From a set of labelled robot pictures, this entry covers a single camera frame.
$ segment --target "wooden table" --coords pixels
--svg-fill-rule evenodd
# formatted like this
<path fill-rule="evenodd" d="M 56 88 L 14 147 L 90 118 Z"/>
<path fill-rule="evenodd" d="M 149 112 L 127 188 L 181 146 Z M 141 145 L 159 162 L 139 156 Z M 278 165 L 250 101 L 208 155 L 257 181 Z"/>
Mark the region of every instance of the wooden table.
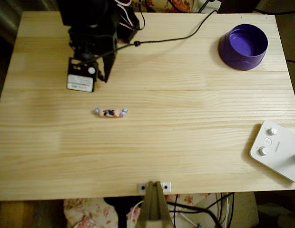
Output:
<path fill-rule="evenodd" d="M 182 37 L 205 16 L 145 14 L 135 37 Z M 269 39 L 250 71 L 217 53 L 219 38 L 241 23 Z M 136 195 L 137 183 L 158 180 L 173 193 L 295 189 L 249 157 L 264 120 L 295 132 L 274 16 L 212 15 L 190 39 L 126 48 L 93 93 L 66 89 L 67 30 L 59 12 L 23 14 L 0 102 L 0 200 Z M 98 118 L 96 106 L 129 113 Z"/>

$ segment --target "floral fabric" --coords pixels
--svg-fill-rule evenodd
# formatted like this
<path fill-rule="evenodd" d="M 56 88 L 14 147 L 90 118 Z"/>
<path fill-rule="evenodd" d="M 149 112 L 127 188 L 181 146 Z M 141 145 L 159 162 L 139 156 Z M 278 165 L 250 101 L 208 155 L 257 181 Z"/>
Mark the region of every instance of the floral fabric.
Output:
<path fill-rule="evenodd" d="M 194 0 L 172 0 L 173 4 L 182 12 L 192 12 Z M 178 13 L 167 0 L 133 0 L 130 7 L 139 11 L 139 4 L 142 12 L 151 8 L 155 12 Z"/>
<path fill-rule="evenodd" d="M 177 197 L 177 202 L 180 204 L 187 204 L 194 206 L 210 195 L 206 194 L 181 194 Z M 175 202 L 176 195 L 166 195 L 167 201 Z M 133 227 L 137 222 L 140 214 L 140 207 L 136 207 L 134 216 L 131 219 L 131 212 L 133 208 L 129 209 L 127 214 L 127 227 L 130 228 L 131 223 Z M 64 200 L 64 214 L 68 223 L 73 228 L 118 228 L 118 216 L 115 208 L 107 204 L 103 198 L 91 199 L 66 199 Z"/>

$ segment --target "purple plastic bowl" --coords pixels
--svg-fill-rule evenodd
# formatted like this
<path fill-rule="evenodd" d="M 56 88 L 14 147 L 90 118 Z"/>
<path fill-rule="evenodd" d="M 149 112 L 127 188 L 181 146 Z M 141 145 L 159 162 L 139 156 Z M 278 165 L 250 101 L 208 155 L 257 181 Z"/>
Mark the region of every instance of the purple plastic bowl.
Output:
<path fill-rule="evenodd" d="M 237 70 L 251 70 L 262 61 L 268 47 L 265 33 L 258 27 L 242 24 L 223 35 L 218 44 L 222 60 Z"/>

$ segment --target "sticker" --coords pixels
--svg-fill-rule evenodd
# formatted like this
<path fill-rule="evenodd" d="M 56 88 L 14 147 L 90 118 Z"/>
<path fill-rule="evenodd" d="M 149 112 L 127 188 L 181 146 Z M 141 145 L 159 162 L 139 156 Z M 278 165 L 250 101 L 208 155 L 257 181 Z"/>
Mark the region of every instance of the sticker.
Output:
<path fill-rule="evenodd" d="M 67 88 L 84 92 L 92 92 L 94 80 L 91 77 L 79 75 L 67 76 Z"/>

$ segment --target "black electronic device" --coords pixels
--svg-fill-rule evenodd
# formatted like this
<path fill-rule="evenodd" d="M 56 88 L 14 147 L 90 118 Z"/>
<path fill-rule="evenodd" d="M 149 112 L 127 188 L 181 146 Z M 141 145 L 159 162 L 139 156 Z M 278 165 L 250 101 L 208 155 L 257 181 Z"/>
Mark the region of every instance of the black electronic device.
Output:
<path fill-rule="evenodd" d="M 120 25 L 121 7 L 114 0 L 58 0 L 58 6 L 63 24 L 71 26 L 69 45 L 74 50 L 74 57 L 69 59 L 67 88 L 93 92 L 97 79 L 108 81 L 116 52 L 103 56 L 104 74 L 96 57 L 116 49 L 118 38 L 129 43 L 139 29 L 139 21 L 132 8 L 123 7 L 134 28 Z"/>

